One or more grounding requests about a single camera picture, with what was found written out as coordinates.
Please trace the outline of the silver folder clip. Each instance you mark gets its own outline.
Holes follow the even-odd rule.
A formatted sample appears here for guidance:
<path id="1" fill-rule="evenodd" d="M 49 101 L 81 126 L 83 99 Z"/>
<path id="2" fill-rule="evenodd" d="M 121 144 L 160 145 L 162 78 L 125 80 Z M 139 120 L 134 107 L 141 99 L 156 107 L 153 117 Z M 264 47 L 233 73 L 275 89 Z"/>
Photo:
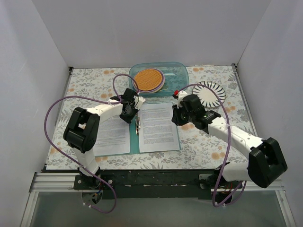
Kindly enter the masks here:
<path id="1" fill-rule="evenodd" d="M 135 116 L 135 127 L 136 127 L 136 135 L 139 135 L 139 130 L 141 128 L 141 120 L 138 113 Z"/>

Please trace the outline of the printed paper sheet top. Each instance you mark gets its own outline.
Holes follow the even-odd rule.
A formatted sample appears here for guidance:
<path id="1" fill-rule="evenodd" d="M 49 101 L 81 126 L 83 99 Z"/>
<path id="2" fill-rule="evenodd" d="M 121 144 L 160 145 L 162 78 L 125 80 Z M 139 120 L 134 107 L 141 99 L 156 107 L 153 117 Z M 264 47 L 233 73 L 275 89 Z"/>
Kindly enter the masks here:
<path id="1" fill-rule="evenodd" d="M 129 154 L 129 124 L 119 116 L 100 123 L 93 151 L 97 157 Z"/>

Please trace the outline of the teal plastic folder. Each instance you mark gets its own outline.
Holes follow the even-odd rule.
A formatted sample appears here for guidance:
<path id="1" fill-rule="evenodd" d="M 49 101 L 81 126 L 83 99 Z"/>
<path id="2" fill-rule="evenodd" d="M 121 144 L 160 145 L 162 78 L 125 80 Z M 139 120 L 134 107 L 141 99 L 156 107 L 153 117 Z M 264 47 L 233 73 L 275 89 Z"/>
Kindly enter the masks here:
<path id="1" fill-rule="evenodd" d="M 135 118 L 129 124 L 130 132 L 130 154 L 141 154 L 139 152 L 139 135 L 136 135 Z"/>

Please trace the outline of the printed paper stack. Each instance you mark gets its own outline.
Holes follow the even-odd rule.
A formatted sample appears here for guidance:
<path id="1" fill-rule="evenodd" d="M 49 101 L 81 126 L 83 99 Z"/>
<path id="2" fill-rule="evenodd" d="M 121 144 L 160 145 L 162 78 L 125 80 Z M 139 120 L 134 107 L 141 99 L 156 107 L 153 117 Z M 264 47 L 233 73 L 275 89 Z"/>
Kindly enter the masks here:
<path id="1" fill-rule="evenodd" d="M 171 121 L 172 102 L 143 104 L 139 111 L 139 152 L 180 150 L 177 126 Z"/>

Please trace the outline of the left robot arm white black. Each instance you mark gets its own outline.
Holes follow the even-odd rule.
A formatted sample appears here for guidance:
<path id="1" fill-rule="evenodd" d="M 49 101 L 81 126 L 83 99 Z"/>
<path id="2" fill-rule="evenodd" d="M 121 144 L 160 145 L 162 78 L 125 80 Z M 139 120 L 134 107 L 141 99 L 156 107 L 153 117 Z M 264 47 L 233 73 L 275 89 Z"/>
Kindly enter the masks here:
<path id="1" fill-rule="evenodd" d="M 144 102 L 145 98 L 127 88 L 121 96 L 111 97 L 100 105 L 73 110 L 63 139 L 73 148 L 79 162 L 80 178 L 90 189 L 98 188 L 101 183 L 101 170 L 93 152 L 99 125 L 115 116 L 131 123 Z"/>

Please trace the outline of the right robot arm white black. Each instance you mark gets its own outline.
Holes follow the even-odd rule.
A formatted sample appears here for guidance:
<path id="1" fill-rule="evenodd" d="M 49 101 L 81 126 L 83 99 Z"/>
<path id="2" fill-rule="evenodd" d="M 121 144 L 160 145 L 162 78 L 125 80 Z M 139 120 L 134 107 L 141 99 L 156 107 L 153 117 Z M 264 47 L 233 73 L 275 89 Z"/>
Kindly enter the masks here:
<path id="1" fill-rule="evenodd" d="M 220 188 L 233 181 L 252 181 L 267 188 L 287 169 L 279 143 L 274 138 L 262 139 L 230 126 L 226 119 L 215 111 L 206 111 L 197 95 L 176 91 L 178 103 L 173 105 L 172 122 L 177 126 L 192 123 L 194 126 L 228 143 L 247 159 L 244 163 L 227 162 L 214 170 L 214 182 Z"/>

